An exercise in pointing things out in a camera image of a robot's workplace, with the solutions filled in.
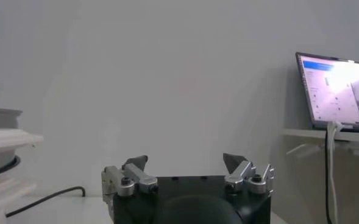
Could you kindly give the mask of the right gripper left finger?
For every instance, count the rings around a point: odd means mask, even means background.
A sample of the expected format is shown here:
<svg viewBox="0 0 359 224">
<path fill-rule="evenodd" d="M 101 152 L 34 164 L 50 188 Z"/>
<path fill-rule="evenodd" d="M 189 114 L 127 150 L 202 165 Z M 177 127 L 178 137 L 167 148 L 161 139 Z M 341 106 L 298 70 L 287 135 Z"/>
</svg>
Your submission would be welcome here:
<svg viewBox="0 0 359 224">
<path fill-rule="evenodd" d="M 116 166 L 104 167 L 101 172 L 102 195 L 117 194 L 120 197 L 132 196 L 136 188 L 144 194 L 153 194 L 158 190 L 157 177 L 144 172 L 147 155 L 129 158 L 120 168 Z"/>
</svg>

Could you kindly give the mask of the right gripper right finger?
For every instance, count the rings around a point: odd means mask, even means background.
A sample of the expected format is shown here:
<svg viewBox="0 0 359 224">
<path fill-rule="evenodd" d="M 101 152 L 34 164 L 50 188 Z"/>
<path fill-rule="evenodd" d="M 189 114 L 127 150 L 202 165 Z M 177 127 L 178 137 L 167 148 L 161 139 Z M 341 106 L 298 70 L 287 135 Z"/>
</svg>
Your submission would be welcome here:
<svg viewBox="0 0 359 224">
<path fill-rule="evenodd" d="M 244 189 L 257 195 L 274 192 L 274 167 L 270 164 L 259 174 L 256 173 L 257 167 L 244 156 L 223 153 L 223 161 L 229 172 L 224 177 L 229 192 L 235 194 Z"/>
</svg>

